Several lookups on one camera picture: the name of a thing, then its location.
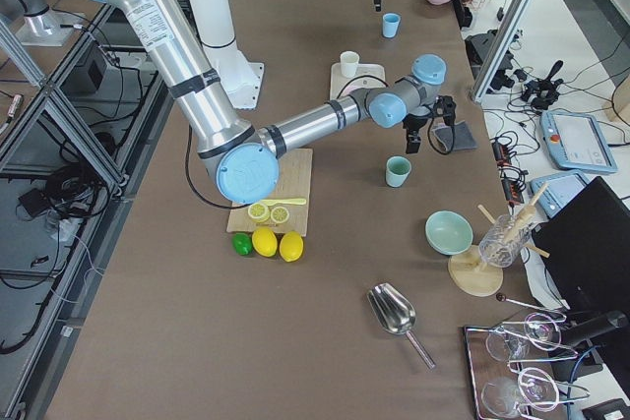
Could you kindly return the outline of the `green cup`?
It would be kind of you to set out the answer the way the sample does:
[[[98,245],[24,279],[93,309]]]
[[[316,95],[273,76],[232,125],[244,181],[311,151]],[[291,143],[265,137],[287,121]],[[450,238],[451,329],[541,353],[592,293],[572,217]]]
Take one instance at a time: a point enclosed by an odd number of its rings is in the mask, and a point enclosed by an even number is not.
[[[410,161],[399,155],[391,156],[386,162],[385,180],[392,188],[401,187],[411,172]]]

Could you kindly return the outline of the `blue cup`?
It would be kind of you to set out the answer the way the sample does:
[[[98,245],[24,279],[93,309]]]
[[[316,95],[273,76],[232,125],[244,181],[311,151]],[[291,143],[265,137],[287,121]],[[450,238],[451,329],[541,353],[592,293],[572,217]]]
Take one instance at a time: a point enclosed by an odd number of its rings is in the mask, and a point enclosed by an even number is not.
[[[385,38],[393,38],[397,35],[401,22],[401,16],[396,13],[386,13],[382,17],[382,35]]]

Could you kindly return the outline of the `cream cup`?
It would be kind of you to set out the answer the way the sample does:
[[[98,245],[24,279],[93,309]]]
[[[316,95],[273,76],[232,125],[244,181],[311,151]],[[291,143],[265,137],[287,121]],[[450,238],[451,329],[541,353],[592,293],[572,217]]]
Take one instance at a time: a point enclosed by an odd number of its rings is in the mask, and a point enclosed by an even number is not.
[[[340,68],[343,77],[351,79],[356,75],[360,56],[357,52],[347,50],[340,54]]]

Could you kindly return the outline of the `cream rabbit tray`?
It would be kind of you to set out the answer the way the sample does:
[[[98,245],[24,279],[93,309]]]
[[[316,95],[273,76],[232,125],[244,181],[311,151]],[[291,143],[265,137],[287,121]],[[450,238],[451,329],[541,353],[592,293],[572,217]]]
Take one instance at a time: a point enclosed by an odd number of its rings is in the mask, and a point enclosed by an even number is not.
[[[383,88],[387,85],[385,69],[379,64],[358,64],[356,74],[345,77],[341,71],[341,64],[334,63],[330,70],[329,99],[336,99],[350,94],[356,89]]]

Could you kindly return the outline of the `grey cloth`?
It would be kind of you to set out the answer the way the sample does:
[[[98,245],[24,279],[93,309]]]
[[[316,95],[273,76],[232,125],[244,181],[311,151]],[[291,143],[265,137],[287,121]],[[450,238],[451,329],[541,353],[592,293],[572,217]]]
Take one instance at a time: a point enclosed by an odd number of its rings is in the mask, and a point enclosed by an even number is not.
[[[431,138],[435,140],[437,149],[443,152],[477,149],[477,141],[466,121],[459,121],[453,127],[435,125],[431,128]]]

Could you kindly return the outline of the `green bowl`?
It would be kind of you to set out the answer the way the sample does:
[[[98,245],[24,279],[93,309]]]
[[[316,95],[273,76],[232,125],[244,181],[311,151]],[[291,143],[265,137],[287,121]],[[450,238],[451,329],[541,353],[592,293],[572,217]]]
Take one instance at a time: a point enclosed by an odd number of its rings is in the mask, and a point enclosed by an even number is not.
[[[464,253],[473,243],[473,229],[458,213],[440,210],[425,223],[425,237],[438,253],[454,256]]]

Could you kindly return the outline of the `wooden cutting board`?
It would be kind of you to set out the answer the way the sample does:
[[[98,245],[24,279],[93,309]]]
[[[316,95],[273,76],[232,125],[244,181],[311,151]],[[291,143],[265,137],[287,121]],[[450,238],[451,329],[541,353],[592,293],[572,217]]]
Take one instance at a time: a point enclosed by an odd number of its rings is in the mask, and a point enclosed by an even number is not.
[[[279,160],[280,177],[278,184],[269,199],[286,200],[291,198],[310,199],[311,171],[312,171],[312,149],[297,149],[289,151]],[[309,204],[277,204],[270,206],[285,207],[288,211],[288,219],[283,223],[276,223],[270,217],[263,222],[255,222],[247,212],[247,209],[232,210],[227,220],[226,231],[253,232],[257,227],[270,227],[275,233],[284,234],[295,231],[302,237],[307,234]]]

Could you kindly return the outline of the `clear glass on tree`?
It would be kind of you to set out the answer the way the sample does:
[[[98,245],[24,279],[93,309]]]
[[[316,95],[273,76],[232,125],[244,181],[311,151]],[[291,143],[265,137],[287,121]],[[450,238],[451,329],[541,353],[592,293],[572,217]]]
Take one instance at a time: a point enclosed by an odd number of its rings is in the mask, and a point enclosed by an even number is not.
[[[502,269],[512,265],[531,233],[528,225],[514,227],[515,218],[511,215],[503,214],[496,219],[478,245],[484,263]]]

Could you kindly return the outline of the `wooden mug tree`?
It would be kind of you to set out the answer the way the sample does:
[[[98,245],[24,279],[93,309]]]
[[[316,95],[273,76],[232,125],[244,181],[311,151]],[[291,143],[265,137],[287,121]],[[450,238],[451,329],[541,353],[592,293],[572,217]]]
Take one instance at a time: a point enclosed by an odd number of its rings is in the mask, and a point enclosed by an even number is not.
[[[521,208],[515,218],[514,229],[528,225],[532,228],[532,219],[536,213],[535,205],[545,191],[547,184],[535,193],[531,200]],[[483,206],[478,205],[478,209],[490,221],[491,226],[498,218],[494,218]],[[528,247],[541,256],[548,258],[550,254],[528,242],[524,247]],[[453,281],[458,287],[470,295],[485,297],[496,293],[503,282],[503,269],[490,266],[481,260],[478,245],[471,245],[464,253],[452,256],[448,262],[448,271]]]

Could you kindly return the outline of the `lemon slice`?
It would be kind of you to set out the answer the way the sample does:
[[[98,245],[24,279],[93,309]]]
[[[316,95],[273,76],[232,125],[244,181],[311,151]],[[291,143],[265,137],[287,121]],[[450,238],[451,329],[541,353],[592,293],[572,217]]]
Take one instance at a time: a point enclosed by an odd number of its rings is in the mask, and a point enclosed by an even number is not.
[[[286,207],[274,206],[270,209],[270,220],[272,223],[281,225],[287,223],[290,218],[290,212]]]
[[[271,217],[271,210],[264,203],[254,203],[247,208],[248,217],[255,223],[264,223]]]

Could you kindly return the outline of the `yellow plastic knife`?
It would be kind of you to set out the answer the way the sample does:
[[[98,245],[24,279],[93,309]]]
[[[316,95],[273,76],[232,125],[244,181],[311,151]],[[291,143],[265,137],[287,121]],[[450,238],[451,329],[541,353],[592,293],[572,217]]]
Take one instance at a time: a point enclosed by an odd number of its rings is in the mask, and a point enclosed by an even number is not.
[[[304,206],[307,203],[306,198],[284,198],[284,199],[262,199],[257,201],[262,205],[273,207],[273,206],[282,206],[282,205],[290,205],[290,206]]]

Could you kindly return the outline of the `teach pendant tablet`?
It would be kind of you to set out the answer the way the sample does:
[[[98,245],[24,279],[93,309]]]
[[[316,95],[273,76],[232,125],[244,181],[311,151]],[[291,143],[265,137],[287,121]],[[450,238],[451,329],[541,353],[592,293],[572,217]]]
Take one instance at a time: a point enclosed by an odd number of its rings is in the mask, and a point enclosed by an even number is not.
[[[558,168],[595,174],[618,170],[594,116],[546,110],[540,115],[540,126],[548,153]]]

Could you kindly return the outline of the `metal scoop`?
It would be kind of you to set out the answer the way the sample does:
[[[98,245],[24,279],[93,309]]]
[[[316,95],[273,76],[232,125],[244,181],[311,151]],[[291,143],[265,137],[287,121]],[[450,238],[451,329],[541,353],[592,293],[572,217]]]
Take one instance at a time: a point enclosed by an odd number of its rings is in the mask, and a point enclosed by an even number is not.
[[[367,298],[381,327],[390,334],[404,335],[427,368],[434,369],[436,363],[412,332],[416,314],[411,302],[389,282],[369,289]]]

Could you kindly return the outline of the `green lime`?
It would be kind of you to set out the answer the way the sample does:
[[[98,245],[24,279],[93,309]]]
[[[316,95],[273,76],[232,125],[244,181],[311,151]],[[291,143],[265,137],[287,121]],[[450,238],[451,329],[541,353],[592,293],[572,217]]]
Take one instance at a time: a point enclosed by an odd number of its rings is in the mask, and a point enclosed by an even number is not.
[[[243,257],[248,257],[254,251],[252,238],[248,233],[234,233],[231,238],[231,244],[234,251]]]

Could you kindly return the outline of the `aluminium frame post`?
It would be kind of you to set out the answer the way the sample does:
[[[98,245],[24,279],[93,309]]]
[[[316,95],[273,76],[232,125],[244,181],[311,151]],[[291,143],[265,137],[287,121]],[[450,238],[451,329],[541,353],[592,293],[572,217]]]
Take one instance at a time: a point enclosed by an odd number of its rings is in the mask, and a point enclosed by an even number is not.
[[[532,0],[511,0],[471,90],[471,99],[481,105],[490,83],[511,44],[517,27]]]

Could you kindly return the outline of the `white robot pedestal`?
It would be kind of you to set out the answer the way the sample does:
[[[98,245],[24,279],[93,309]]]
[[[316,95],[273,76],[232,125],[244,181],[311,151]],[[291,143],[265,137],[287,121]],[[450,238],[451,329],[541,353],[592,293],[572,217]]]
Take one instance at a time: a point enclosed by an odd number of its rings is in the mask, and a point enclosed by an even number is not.
[[[264,65],[240,51],[228,0],[189,0],[198,36],[211,65],[236,109],[257,106]]]

